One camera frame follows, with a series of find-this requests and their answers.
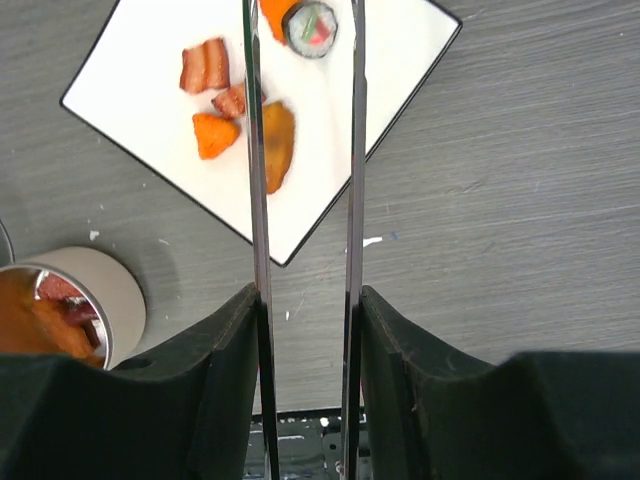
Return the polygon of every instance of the metal rim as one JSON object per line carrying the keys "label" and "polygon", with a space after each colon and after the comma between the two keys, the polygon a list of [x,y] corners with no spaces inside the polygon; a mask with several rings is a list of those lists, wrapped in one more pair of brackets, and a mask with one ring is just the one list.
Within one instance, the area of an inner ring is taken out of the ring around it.
{"label": "metal rim", "polygon": [[80,293],[82,293],[82,295],[84,295],[84,297],[87,299],[89,304],[93,307],[94,311],[98,315],[98,320],[100,320],[102,326],[104,327],[104,331],[107,337],[107,344],[105,345],[104,365],[102,366],[102,369],[108,370],[109,363],[111,362],[111,357],[113,356],[113,331],[111,329],[111,325],[109,324],[106,312],[104,311],[102,305],[100,305],[96,297],[89,291],[89,289],[68,273],[63,272],[62,270],[59,270],[55,267],[37,262],[21,262],[6,265],[4,267],[0,267],[0,273],[18,268],[47,271],[53,273],[54,275],[62,278],[64,281],[73,285],[80,291]]}
{"label": "metal rim", "polygon": [[2,220],[0,220],[0,267],[4,267],[5,265],[10,265],[14,262],[15,257],[13,253],[13,245],[11,244],[11,239],[9,238],[9,232],[2,224]]}

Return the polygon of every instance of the tabletop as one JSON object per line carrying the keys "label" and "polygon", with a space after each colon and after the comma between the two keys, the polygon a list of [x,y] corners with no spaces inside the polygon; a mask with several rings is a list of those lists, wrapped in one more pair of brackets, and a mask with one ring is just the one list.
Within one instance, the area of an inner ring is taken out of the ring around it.
{"label": "tabletop", "polygon": [[[365,283],[491,362],[640,348],[640,3],[444,6],[464,28],[366,167]],[[253,257],[59,107],[111,7],[0,0],[0,218],[18,258],[81,244],[127,265],[143,351],[252,281]],[[346,209],[272,268],[280,410],[340,402]]]}

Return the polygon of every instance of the black metal base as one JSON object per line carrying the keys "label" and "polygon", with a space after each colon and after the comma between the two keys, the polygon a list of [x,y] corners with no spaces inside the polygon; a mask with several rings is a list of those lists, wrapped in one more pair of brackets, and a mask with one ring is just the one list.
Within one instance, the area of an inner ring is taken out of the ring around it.
{"label": "black metal base", "polygon": [[[340,410],[313,410],[279,414],[278,445],[280,475],[283,480],[340,479]],[[360,416],[360,480],[372,480],[371,453],[366,416]],[[264,478],[262,423],[256,416],[251,424],[245,461],[245,480]]]}

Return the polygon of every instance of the beige cup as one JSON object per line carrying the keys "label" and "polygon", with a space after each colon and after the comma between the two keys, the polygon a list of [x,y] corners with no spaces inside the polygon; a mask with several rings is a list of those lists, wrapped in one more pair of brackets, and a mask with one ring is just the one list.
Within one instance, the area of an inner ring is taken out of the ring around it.
{"label": "beige cup", "polygon": [[67,247],[0,268],[51,272],[77,288],[98,315],[104,368],[111,369],[135,349],[146,320],[140,287],[112,257],[91,248]]}

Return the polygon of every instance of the gray wooden table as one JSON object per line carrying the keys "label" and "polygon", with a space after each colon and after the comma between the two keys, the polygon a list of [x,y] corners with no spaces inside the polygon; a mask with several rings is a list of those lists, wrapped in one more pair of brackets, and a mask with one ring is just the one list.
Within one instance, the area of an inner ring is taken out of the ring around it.
{"label": "gray wooden table", "polygon": [[[493,362],[640,348],[640,3],[447,2],[465,27],[367,165],[366,236],[384,240],[366,282]],[[19,257],[86,244],[128,265],[149,301],[143,350],[218,308],[253,261],[59,108],[110,8],[0,0],[0,217]],[[346,205],[273,268],[282,410],[339,404]]]}

